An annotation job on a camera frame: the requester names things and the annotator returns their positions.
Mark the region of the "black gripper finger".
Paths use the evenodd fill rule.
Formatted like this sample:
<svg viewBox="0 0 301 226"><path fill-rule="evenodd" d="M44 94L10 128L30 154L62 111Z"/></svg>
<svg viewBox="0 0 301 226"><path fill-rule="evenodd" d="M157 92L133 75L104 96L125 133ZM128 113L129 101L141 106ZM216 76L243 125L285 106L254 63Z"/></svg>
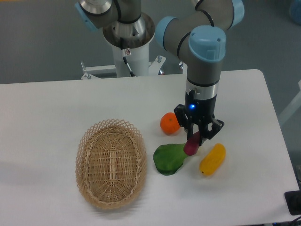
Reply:
<svg viewBox="0 0 301 226"><path fill-rule="evenodd" d="M200 133L200 141L199 145L203 145L203 143L207 139L212 139L224 126L224 122L213 117L204 119L200 121L199 124L199 133Z"/></svg>
<svg viewBox="0 0 301 226"><path fill-rule="evenodd" d="M187 110L184 105L179 104L174 109L176 119L180 127L183 127L187 133L187 140L193 136L193 122L192 117L187 114Z"/></svg>

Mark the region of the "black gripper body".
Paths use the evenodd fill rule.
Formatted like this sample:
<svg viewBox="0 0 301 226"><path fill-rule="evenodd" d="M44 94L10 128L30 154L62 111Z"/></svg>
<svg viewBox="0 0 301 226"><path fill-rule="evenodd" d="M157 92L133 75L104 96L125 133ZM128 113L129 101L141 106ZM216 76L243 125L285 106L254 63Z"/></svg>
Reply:
<svg viewBox="0 0 301 226"><path fill-rule="evenodd" d="M216 103L216 97L207 100L193 99L191 101L189 94L185 94L185 113L187 117L192 117L194 124L209 124L214 117L214 108Z"/></svg>

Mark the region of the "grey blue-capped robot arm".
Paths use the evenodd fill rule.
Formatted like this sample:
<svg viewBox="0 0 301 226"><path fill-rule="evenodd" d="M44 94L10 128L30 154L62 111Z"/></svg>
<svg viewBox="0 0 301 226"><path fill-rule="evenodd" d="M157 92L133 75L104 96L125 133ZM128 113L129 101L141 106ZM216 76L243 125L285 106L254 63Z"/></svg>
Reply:
<svg viewBox="0 0 301 226"><path fill-rule="evenodd" d="M185 19L167 16L154 24L139 0L79 0L75 8L92 31L102 30L112 46L118 77L150 75L149 43L155 39L187 65L185 103L174 113L187 139L202 145L224 126L214 108L222 62L225 31L240 23L245 8L240 0L196 0Z"/></svg>

